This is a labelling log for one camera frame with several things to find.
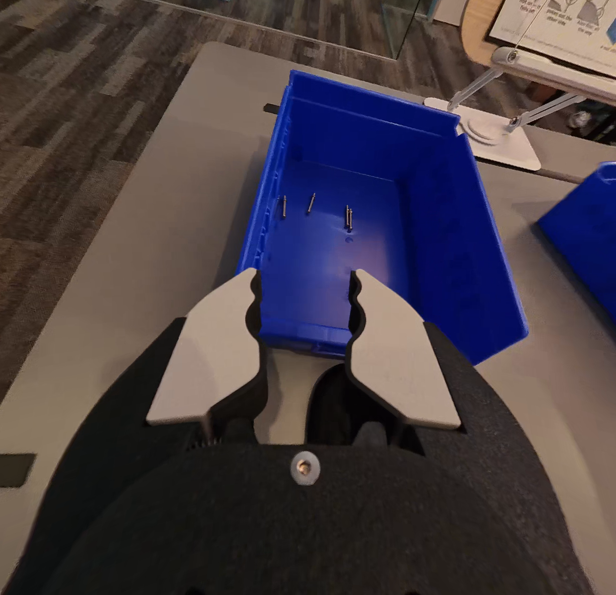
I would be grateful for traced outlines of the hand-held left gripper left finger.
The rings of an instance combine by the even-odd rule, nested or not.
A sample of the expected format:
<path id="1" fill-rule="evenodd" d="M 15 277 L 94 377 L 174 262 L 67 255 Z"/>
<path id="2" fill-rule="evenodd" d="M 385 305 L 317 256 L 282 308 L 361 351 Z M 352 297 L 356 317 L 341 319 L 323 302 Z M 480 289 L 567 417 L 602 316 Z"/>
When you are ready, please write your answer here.
<path id="1" fill-rule="evenodd" d="M 148 424 L 199 423 L 214 440 L 232 420 L 255 421 L 268 401 L 261 301 L 261 272 L 247 268 L 189 310 Z"/>

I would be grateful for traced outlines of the instruction sheet on wooden board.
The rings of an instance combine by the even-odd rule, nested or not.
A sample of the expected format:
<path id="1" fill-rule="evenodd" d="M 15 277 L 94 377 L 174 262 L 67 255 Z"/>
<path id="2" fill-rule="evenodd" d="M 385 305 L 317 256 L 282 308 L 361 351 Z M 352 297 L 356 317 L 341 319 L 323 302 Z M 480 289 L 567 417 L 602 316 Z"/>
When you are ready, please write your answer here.
<path id="1" fill-rule="evenodd" d="M 615 67 L 589 69 L 487 38 L 502 1 L 468 0 L 461 22 L 461 41 L 467 57 L 487 70 L 452 99 L 425 98 L 423 104 L 458 119 L 458 131 L 467 135 L 476 158 L 537 172 L 542 165 L 523 127 L 587 99 L 614 107 Z M 547 85 L 563 94 L 512 119 L 463 106 L 466 99 L 502 74 Z"/>

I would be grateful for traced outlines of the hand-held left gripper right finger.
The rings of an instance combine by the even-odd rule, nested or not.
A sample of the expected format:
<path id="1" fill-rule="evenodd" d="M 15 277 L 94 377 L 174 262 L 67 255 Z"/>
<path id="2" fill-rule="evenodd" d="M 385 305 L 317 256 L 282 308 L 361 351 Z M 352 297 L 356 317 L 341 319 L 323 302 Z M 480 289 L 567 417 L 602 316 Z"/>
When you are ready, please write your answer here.
<path id="1" fill-rule="evenodd" d="M 363 269 L 351 272 L 346 375 L 405 424 L 457 430 L 461 419 L 424 319 Z"/>

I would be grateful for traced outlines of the printed instruction sheet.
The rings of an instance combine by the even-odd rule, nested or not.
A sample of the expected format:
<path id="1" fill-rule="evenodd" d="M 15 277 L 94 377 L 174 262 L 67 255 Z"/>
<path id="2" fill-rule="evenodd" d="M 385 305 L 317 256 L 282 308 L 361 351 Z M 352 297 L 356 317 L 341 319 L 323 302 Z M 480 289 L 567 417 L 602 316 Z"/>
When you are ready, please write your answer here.
<path id="1" fill-rule="evenodd" d="M 610 70 L 615 67 L 615 0 L 503 0 L 487 38 Z"/>

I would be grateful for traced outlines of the divided blue plastic bin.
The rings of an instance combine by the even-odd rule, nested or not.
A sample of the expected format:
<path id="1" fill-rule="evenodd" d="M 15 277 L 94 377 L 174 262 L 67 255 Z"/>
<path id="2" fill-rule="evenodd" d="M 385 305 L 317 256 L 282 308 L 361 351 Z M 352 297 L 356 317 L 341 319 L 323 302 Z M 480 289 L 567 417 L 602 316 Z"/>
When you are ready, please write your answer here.
<path id="1" fill-rule="evenodd" d="M 602 162 L 537 222 L 577 281 L 615 324 L 615 162 Z"/>

